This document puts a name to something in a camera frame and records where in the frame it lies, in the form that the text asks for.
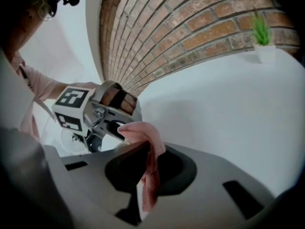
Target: person's arm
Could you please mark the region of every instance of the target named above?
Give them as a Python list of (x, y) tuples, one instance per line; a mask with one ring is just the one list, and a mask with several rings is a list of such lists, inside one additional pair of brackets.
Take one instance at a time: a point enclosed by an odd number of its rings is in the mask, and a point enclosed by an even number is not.
[(47, 97), (47, 99), (57, 99), (59, 95), (65, 90), (67, 86), (77, 86), (77, 87), (83, 87), (83, 88), (89, 88), (89, 89), (94, 89), (97, 88), (99, 85), (95, 84), (93, 82), (87, 82), (87, 83), (72, 83), (72, 84), (67, 84), (67, 83), (62, 83), (62, 82), (57, 82)]
[[(58, 82), (28, 66), (25, 68), (25, 71), (29, 78), (33, 92), (42, 101), (46, 99), (57, 99), (67, 86), (77, 86), (90, 89), (97, 88), (99, 86), (98, 84), (95, 84), (93, 82), (72, 84)], [(119, 90), (115, 88), (109, 89), (103, 96), (102, 104), (108, 106), (118, 91)], [(121, 104), (121, 110), (132, 115), (135, 107), (136, 98), (131, 96), (130, 94), (127, 94)]]

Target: brick wall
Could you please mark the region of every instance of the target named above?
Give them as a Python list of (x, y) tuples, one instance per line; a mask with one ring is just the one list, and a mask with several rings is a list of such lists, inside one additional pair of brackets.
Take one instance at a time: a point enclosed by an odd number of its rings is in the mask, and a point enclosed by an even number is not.
[(267, 19), (273, 43), (296, 53), (298, 35), (275, 0), (104, 0), (104, 77), (138, 95), (167, 74), (252, 50), (254, 10)]

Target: person's hand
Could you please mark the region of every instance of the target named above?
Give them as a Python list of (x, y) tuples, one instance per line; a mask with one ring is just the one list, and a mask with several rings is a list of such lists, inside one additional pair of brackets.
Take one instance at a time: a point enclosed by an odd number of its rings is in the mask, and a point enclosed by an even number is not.
[[(108, 89), (103, 98), (102, 98), (102, 104), (109, 106), (110, 102), (114, 98), (114, 96), (118, 93), (119, 89), (116, 88), (110, 88)], [(136, 107), (136, 98), (131, 96), (130, 94), (127, 94), (121, 103), (120, 109), (130, 115), (132, 115), (135, 107)]]

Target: black slot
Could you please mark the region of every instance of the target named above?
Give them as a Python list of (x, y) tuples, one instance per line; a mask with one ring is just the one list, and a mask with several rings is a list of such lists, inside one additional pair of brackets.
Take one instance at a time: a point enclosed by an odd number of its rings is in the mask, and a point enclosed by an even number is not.
[(141, 223), (136, 189), (132, 192), (128, 207), (121, 209), (115, 216), (134, 226)]
[(246, 219), (250, 219), (260, 212), (264, 207), (237, 181), (223, 183), (230, 197), (238, 206)]
[(68, 165), (65, 165), (65, 166), (66, 166), (66, 169), (69, 171), (69, 170), (74, 170), (74, 169), (81, 168), (81, 167), (84, 167), (84, 166), (87, 166), (87, 165), (88, 164), (85, 161), (80, 161), (80, 162), (76, 162), (76, 163), (73, 163), (73, 164), (68, 164)]

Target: pink shirt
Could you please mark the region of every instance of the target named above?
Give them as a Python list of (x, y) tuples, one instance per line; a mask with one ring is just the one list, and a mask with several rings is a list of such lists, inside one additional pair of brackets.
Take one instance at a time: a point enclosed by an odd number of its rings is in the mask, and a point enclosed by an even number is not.
[[(41, 74), (32, 67), (25, 66), (25, 62), (18, 52), (15, 54), (15, 57), (10, 64), (16, 73), (23, 78), (20, 70), (20, 64), (22, 64), (23, 70), (29, 79), (32, 92), (42, 101), (45, 101), (49, 97), (56, 84), (58, 84), (58, 81)], [(23, 118), (20, 131), (39, 138), (37, 124), (33, 116), (33, 103), (30, 105)]]

